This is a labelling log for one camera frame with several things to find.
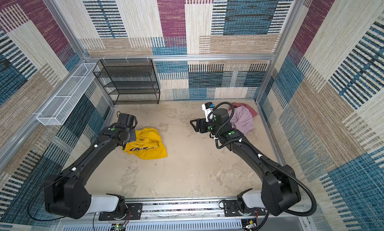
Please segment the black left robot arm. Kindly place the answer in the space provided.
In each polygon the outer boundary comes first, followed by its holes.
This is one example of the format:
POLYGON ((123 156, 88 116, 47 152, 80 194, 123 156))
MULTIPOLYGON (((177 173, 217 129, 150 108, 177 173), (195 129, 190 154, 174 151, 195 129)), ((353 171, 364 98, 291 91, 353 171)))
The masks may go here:
POLYGON ((88 179, 108 154, 117 147, 136 140, 137 119, 121 113, 118 121, 105 127, 96 141, 71 165, 58 175, 49 175, 44 181, 46 212, 72 219, 86 214, 105 213, 121 219, 128 211, 124 196, 115 194, 91 195, 85 188, 88 179))

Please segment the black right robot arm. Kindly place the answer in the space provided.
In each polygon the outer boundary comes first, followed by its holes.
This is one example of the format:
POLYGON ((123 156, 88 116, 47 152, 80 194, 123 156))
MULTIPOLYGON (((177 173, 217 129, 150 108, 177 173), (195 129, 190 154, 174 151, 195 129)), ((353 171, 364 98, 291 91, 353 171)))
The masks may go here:
POLYGON ((193 129, 199 133, 209 133, 217 149, 228 148, 238 155, 262 181, 261 191, 248 189, 238 194, 239 213, 248 215, 254 208, 261 208, 274 216, 281 213, 302 216, 303 213, 291 210, 301 200, 293 169, 282 167, 266 157, 242 132, 233 128, 226 109, 216 109, 211 102, 204 104, 202 109, 205 117, 190 121, 193 129))

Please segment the yellow printed t-shirt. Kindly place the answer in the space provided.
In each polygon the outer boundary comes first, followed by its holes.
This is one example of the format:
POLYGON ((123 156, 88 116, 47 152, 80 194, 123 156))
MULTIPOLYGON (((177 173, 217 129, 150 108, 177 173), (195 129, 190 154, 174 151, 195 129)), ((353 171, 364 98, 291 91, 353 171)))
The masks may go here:
POLYGON ((124 148, 124 152, 135 155, 142 160, 156 160, 168 156, 165 145, 159 131, 148 127, 135 132, 136 141, 130 142, 124 148))

